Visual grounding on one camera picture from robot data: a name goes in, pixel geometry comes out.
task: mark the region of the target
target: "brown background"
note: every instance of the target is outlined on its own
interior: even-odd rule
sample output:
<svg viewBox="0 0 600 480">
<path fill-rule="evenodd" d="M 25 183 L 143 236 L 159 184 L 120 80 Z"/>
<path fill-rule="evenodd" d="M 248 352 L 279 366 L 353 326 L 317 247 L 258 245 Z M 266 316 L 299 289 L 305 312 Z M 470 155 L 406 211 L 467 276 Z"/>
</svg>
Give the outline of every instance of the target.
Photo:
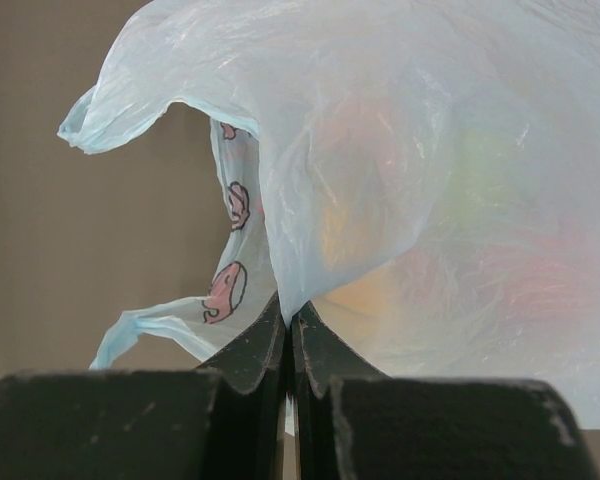
<svg viewBox="0 0 600 480">
<path fill-rule="evenodd" d="M 204 293 L 227 239 L 202 114 L 173 107 L 94 157 L 55 136 L 146 3 L 0 0 L 0 375 L 85 368 L 122 310 Z M 195 363 L 143 338 L 117 365 Z"/>
</svg>

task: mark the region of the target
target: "pink printed design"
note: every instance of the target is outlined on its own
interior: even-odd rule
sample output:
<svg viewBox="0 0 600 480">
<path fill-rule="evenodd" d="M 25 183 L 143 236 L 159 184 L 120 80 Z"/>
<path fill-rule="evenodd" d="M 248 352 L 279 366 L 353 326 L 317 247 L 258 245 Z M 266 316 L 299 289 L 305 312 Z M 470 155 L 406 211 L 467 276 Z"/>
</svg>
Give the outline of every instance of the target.
<svg viewBox="0 0 600 480">
<path fill-rule="evenodd" d="M 211 284 L 209 296 L 202 302 L 207 310 L 204 323 L 218 323 L 236 311 L 247 288 L 247 270 L 240 262 L 232 262 L 222 269 Z"/>
<path fill-rule="evenodd" d="M 229 185 L 229 206 L 231 212 L 231 231 L 242 230 L 249 220 L 249 191 L 240 183 L 233 182 Z"/>
<path fill-rule="evenodd" d="M 233 140 L 237 136 L 238 129 L 232 127 L 228 123 L 220 123 L 223 131 L 223 137 L 225 140 Z"/>
</svg>

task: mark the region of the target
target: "white plastic bag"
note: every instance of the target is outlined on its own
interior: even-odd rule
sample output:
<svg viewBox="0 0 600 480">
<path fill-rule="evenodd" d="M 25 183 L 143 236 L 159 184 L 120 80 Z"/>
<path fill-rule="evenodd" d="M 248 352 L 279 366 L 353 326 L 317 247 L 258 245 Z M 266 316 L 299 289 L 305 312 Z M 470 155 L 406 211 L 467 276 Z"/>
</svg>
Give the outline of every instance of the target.
<svg viewBox="0 0 600 480">
<path fill-rule="evenodd" d="M 172 102 L 258 152 L 286 320 L 315 299 L 387 373 L 549 380 L 600 428 L 600 0 L 155 0 L 60 135 L 106 151 Z M 267 272 L 253 228 L 219 271 Z M 125 314 L 96 364 L 140 331 L 205 357 L 273 285 L 215 324 L 199 299 Z"/>
</svg>

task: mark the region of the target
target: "translucent plastic bag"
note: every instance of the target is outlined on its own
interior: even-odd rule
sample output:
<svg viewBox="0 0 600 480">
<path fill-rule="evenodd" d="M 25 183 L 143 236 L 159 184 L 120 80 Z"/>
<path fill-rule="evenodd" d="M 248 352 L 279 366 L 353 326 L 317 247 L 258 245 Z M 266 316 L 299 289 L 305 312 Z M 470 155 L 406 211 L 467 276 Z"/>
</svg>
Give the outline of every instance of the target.
<svg viewBox="0 0 600 480">
<path fill-rule="evenodd" d="M 257 140 L 287 320 L 314 299 L 387 373 L 549 380 L 600 427 L 600 0 L 155 0 L 60 135 L 106 151 L 172 102 Z M 255 318 L 158 308 L 211 349 Z"/>
</svg>

